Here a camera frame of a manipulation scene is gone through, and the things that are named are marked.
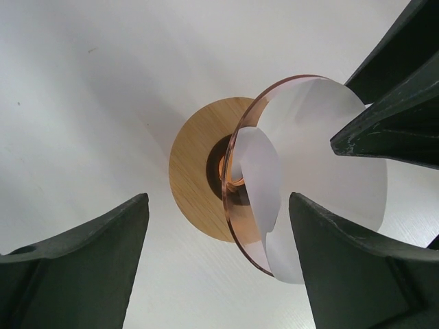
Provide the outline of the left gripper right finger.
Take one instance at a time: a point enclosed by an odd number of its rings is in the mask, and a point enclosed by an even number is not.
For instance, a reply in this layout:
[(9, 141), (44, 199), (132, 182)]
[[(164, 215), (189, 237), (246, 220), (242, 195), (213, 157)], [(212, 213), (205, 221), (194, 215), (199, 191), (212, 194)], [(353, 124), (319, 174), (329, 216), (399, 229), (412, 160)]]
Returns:
[(300, 193), (289, 215), (317, 328), (438, 327), (437, 239), (391, 239)]

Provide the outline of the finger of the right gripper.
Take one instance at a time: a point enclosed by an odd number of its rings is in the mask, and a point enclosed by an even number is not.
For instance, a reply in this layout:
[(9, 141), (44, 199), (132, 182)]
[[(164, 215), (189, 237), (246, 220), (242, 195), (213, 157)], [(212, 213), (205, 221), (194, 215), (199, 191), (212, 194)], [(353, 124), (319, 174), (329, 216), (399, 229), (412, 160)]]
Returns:
[(333, 136), (331, 149), (438, 169), (438, 54)]
[(410, 1), (345, 86), (368, 105), (438, 52), (438, 0)]

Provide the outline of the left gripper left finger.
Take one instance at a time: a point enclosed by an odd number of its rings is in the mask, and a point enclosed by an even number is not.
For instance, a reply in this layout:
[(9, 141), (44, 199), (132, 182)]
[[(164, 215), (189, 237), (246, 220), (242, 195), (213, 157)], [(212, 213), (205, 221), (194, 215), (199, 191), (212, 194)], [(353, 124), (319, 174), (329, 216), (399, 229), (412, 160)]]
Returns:
[(122, 328), (147, 232), (141, 193), (1, 256), (2, 328)]

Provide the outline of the white paper coffee filter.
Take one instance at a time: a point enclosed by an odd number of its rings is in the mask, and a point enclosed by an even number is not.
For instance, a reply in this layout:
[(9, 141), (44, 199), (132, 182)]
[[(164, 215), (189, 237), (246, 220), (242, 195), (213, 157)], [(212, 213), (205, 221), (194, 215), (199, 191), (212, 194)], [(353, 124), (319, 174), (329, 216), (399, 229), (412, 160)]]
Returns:
[[(300, 193), (331, 212), (377, 231), (385, 214), (388, 175), (383, 159), (341, 157), (330, 140), (365, 110), (348, 87), (329, 78), (299, 84), (277, 95), (263, 111), (257, 127), (272, 142), (280, 160), (281, 209), (265, 250), (278, 281), (302, 284), (303, 276), (289, 215), (289, 196)], [(274, 173), (257, 141), (242, 160), (245, 177)]]

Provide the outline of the wooden dripper ring holder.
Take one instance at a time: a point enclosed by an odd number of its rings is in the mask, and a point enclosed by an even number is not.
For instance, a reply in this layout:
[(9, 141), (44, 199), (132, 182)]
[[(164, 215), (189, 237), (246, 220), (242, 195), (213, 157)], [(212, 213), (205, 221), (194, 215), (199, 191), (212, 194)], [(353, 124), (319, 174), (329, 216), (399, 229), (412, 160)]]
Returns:
[(253, 102), (229, 97), (209, 103), (189, 117), (169, 157), (169, 184), (187, 221), (203, 234), (232, 243), (222, 202), (222, 165), (237, 124)]

